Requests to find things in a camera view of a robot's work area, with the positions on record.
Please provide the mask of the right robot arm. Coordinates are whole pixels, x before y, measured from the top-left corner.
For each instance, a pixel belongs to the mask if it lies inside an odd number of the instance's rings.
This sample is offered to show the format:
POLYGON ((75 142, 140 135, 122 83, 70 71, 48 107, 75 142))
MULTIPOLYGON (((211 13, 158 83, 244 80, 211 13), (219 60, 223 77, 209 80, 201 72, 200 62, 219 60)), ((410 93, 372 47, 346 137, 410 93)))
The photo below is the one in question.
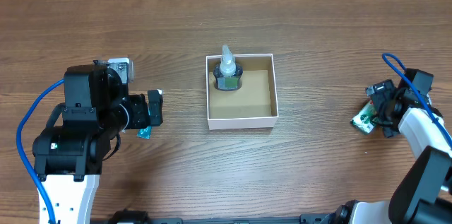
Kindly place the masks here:
POLYGON ((388 201, 349 201, 327 215, 324 223, 450 223, 451 202, 439 192, 451 191, 451 146, 438 128, 441 113, 429 101, 433 75, 405 69, 398 86, 390 80, 367 88, 384 122, 384 132, 403 135, 415 163, 388 201))

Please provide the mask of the blue mouthwash spray bottle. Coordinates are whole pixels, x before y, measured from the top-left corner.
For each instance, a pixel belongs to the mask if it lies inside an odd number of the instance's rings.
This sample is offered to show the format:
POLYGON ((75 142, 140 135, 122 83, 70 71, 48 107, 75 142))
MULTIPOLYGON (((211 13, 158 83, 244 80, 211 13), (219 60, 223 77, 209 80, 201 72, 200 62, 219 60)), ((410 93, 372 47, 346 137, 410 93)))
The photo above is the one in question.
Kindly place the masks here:
POLYGON ((213 69, 215 88, 221 91, 239 90, 242 86, 242 74, 242 65, 236 62, 230 48, 223 45, 220 62, 213 69))

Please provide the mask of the green Dettol soap pack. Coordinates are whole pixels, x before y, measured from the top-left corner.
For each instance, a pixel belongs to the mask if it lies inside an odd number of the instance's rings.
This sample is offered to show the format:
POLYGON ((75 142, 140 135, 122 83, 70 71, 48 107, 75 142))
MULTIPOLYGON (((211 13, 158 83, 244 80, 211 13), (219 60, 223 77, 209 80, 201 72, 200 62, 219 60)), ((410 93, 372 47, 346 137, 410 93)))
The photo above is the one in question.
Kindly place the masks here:
POLYGON ((363 108, 350 120, 350 124, 363 134, 370 134, 376 127, 373 123, 374 115, 377 114, 374 103, 368 99, 363 108))

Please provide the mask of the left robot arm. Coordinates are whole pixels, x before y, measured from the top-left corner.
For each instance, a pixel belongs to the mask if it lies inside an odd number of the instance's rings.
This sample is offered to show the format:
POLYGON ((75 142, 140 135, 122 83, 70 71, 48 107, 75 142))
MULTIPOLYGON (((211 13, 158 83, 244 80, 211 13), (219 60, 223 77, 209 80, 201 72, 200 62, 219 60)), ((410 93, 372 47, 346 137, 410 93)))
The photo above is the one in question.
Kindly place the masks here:
POLYGON ((163 122, 163 92, 129 94, 126 59, 69 67, 65 101, 32 145, 41 223, 89 223, 103 162, 120 148, 120 133, 163 122))

